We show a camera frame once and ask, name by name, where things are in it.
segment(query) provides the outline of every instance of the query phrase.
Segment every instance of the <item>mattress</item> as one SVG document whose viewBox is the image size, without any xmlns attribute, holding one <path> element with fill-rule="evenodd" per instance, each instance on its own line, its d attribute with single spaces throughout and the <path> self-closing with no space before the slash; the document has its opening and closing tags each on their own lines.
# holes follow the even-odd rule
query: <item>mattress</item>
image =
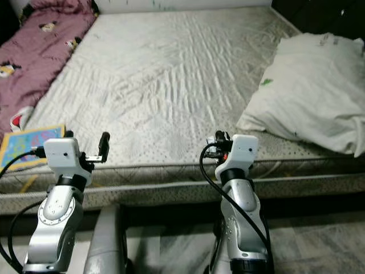
<svg viewBox="0 0 365 274">
<path fill-rule="evenodd" d="M 364 158 L 235 127 L 280 39 L 297 33 L 269 7 L 100 15 L 27 128 L 65 123 L 88 155 L 111 134 L 85 208 L 218 199 L 198 168 L 215 130 L 259 138 L 260 197 L 362 191 Z M 44 197 L 54 182 L 47 166 L 6 174 L 0 213 Z"/>
</svg>

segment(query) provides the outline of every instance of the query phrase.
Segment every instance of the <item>tiled floor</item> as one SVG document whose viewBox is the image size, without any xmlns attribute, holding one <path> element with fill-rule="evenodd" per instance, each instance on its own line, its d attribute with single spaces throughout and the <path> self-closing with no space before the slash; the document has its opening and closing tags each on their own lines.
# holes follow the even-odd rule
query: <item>tiled floor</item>
<svg viewBox="0 0 365 274">
<path fill-rule="evenodd" d="M 365 273 L 365 212 L 270 220 L 277 274 Z M 209 261 L 211 225 L 128 230 L 136 274 L 201 274 Z M 82 273 L 92 232 L 77 234 L 68 274 Z M 24 258 L 28 237 L 15 238 Z M 0 258 L 0 273 L 14 273 Z"/>
</svg>

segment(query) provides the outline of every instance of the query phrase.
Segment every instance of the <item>cartoon print blanket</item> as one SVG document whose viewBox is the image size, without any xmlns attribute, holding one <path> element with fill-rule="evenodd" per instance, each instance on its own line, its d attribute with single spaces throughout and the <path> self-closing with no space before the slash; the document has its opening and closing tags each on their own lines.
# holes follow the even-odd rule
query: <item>cartoon print blanket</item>
<svg viewBox="0 0 365 274">
<path fill-rule="evenodd" d="M 93 0 L 31 0 L 0 47 L 0 141 L 25 126 L 97 16 Z"/>
</svg>

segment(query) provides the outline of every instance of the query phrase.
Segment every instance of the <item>cartoon character print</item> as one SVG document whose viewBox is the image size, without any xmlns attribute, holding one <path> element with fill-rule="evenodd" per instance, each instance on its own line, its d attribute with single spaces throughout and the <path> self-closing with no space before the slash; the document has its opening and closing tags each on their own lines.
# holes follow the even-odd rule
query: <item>cartoon character print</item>
<svg viewBox="0 0 365 274">
<path fill-rule="evenodd" d="M 21 69 L 21 66 L 11 64 L 10 62 L 4 62 L 0 64 L 0 78 L 7 78 L 14 73 L 16 69 Z"/>
<path fill-rule="evenodd" d="M 51 31 L 53 31 L 56 24 L 57 24 L 57 21 L 52 21 L 51 23 L 48 23 L 48 24 L 40 24 L 39 28 L 41 30 L 43 30 L 45 33 L 50 33 Z"/>
<path fill-rule="evenodd" d="M 81 42 L 81 38 L 80 37 L 75 37 L 74 40 L 68 40 L 65 41 L 65 45 L 69 46 L 70 48 L 72 48 L 73 50 L 78 46 L 78 44 Z"/>
</svg>

